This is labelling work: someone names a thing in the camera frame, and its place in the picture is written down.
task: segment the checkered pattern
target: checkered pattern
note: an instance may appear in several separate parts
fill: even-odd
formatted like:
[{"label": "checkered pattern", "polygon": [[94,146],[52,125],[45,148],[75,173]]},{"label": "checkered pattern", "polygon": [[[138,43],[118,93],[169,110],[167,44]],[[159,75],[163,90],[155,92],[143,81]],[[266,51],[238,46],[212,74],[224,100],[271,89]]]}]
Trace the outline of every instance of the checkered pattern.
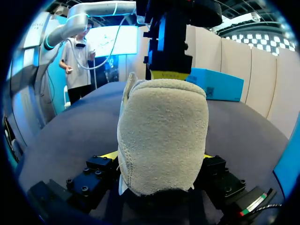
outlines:
[{"label": "checkered pattern", "polygon": [[295,51],[295,44],[284,37],[271,36],[269,34],[239,34],[226,37],[226,39],[235,40],[238,43],[248,44],[258,49],[268,51],[273,55],[279,55],[279,48],[287,48]]}]

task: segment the yellow label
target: yellow label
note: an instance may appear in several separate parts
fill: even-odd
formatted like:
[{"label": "yellow label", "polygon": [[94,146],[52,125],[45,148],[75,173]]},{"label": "yellow label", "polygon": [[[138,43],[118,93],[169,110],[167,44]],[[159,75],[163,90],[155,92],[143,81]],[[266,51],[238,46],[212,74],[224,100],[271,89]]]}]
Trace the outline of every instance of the yellow label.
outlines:
[{"label": "yellow label", "polygon": [[151,79],[176,79],[184,81],[189,74],[183,74],[173,71],[159,71],[159,70],[151,70]]},{"label": "yellow label", "polygon": [[107,158],[111,158],[112,160],[115,160],[117,156],[118,156],[118,151],[114,151],[100,157],[107,157]]},{"label": "yellow label", "polygon": [[[112,160],[115,160],[117,156],[118,156],[118,151],[114,151],[112,153],[108,153],[108,154],[100,156],[100,157],[108,157],[108,158],[111,158]],[[212,158],[212,157],[213,156],[204,155],[204,158]]]},{"label": "yellow label", "polygon": [[204,158],[213,158],[213,156],[204,155]]}]

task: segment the table surface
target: table surface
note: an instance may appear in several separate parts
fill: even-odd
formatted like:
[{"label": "table surface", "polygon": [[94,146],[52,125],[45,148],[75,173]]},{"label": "table surface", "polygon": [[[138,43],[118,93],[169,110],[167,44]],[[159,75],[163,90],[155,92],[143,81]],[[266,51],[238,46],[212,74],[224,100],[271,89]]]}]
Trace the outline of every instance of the table surface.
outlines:
[{"label": "table surface", "polygon": [[[67,178],[82,172],[88,158],[117,150],[116,132],[124,87],[124,82],[106,84],[59,114],[41,130],[24,154],[19,182],[25,191],[39,181],[48,182],[49,179],[64,187]],[[208,101],[208,106],[206,154],[225,159],[230,171],[246,180],[247,190],[255,186],[266,191],[276,189],[274,201],[281,202],[283,195],[272,171],[287,145],[287,138],[244,103]],[[102,218],[105,201],[107,197],[90,215]],[[204,206],[208,219],[218,220],[220,213],[205,197]],[[128,207],[124,210],[124,224],[137,217]]]}]

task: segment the cardboard box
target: cardboard box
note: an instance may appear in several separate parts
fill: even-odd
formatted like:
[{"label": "cardboard box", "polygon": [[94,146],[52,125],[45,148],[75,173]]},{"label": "cardboard box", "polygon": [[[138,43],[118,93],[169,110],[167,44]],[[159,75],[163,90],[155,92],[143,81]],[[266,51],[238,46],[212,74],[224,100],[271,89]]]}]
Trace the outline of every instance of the cardboard box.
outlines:
[{"label": "cardboard box", "polygon": [[186,81],[201,87],[206,99],[239,102],[242,96],[244,80],[220,72],[192,68]]}]

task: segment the beige partition wall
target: beige partition wall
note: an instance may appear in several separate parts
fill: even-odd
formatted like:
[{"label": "beige partition wall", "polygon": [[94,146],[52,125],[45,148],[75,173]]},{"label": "beige partition wall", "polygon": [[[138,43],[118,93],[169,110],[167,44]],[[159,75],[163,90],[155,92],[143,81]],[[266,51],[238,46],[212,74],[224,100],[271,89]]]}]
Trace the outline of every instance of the beige partition wall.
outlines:
[{"label": "beige partition wall", "polygon": [[277,78],[268,120],[290,138],[300,111],[300,57],[297,52],[280,49]]},{"label": "beige partition wall", "polygon": [[144,57],[148,55],[149,38],[143,37],[143,33],[148,31],[148,27],[138,28],[137,33],[137,54],[127,55],[126,73],[135,72],[139,79],[145,79],[146,64]]},{"label": "beige partition wall", "polygon": [[196,67],[196,27],[187,26],[186,43],[188,49],[185,51],[185,54],[193,57],[192,67],[194,68]]},{"label": "beige partition wall", "polygon": [[245,103],[251,73],[251,49],[247,44],[222,38],[221,72],[244,80],[241,102]]},{"label": "beige partition wall", "polygon": [[251,49],[251,53],[251,77],[246,104],[266,118],[275,90],[276,56],[256,47]]},{"label": "beige partition wall", "polygon": [[195,67],[221,71],[221,37],[195,27]]}]

